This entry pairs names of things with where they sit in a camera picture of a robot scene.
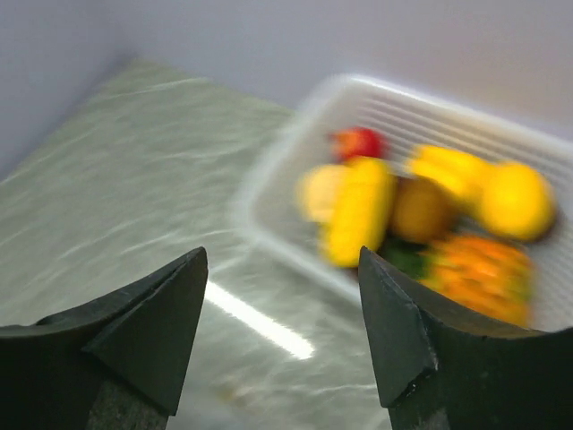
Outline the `yellow fruit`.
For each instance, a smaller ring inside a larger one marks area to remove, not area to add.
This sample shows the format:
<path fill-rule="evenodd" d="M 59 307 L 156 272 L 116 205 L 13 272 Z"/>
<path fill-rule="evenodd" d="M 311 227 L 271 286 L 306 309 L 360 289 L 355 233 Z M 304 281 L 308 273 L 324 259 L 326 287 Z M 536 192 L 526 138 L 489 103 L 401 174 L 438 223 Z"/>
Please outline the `yellow fruit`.
<path fill-rule="evenodd" d="M 354 268 L 364 247 L 379 249 L 396 189 L 397 177 L 386 160 L 350 160 L 335 195 L 333 213 L 319 234 L 319 249 L 327 262 L 339 268 Z"/>
<path fill-rule="evenodd" d="M 493 167 L 476 215 L 498 237 L 532 242 L 552 226 L 556 211 L 552 187 L 544 176 L 528 165 L 507 161 Z"/>

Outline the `brown kiwi fruit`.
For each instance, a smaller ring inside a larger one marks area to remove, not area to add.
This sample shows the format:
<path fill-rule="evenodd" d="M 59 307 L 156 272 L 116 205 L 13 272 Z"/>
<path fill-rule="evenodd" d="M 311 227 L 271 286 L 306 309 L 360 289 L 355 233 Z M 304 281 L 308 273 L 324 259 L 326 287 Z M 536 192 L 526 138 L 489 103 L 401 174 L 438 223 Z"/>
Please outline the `brown kiwi fruit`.
<path fill-rule="evenodd" d="M 389 230 L 404 241 L 426 245 L 446 235 L 458 216 L 456 203 L 435 181 L 403 178 L 398 184 Z"/>

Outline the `yellow bell pepper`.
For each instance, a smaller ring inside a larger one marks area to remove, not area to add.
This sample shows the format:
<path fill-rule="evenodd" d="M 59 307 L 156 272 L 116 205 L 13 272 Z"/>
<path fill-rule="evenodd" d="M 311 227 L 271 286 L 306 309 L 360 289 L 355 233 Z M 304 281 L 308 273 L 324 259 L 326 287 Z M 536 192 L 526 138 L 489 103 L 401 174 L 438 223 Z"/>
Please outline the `yellow bell pepper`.
<path fill-rule="evenodd" d="M 467 215 L 475 213 L 492 168 L 492 163 L 470 153 L 429 144 L 419 145 L 404 163 L 411 175 L 440 185 Z"/>

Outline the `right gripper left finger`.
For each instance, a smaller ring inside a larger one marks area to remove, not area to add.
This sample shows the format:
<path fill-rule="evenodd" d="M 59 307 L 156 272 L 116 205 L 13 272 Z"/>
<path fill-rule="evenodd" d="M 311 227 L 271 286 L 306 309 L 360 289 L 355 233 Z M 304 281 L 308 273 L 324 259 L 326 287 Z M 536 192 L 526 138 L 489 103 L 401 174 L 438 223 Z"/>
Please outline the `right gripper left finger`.
<path fill-rule="evenodd" d="M 206 251 L 196 248 L 83 305 L 3 327 L 2 428 L 165 428 L 207 280 Z"/>

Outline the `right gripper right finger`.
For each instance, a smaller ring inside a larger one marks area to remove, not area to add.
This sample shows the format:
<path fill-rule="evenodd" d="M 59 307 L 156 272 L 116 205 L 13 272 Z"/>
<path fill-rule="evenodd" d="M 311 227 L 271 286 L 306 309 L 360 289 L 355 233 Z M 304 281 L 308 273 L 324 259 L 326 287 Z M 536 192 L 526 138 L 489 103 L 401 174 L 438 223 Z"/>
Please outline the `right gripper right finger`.
<path fill-rule="evenodd" d="M 569 429 L 572 332 L 474 312 L 363 249 L 363 320 L 395 429 Z"/>

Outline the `orange spiky pineapple toy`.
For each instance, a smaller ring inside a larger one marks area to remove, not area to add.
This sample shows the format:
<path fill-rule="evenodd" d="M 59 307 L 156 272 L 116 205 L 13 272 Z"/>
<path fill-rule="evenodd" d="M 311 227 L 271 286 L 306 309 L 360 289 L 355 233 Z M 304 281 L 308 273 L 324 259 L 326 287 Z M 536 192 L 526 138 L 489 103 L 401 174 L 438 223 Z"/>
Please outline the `orange spiky pineapple toy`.
<path fill-rule="evenodd" d="M 516 247 L 468 234 L 428 245 L 390 237 L 379 255 L 454 302 L 505 323 L 528 325 L 534 267 Z"/>

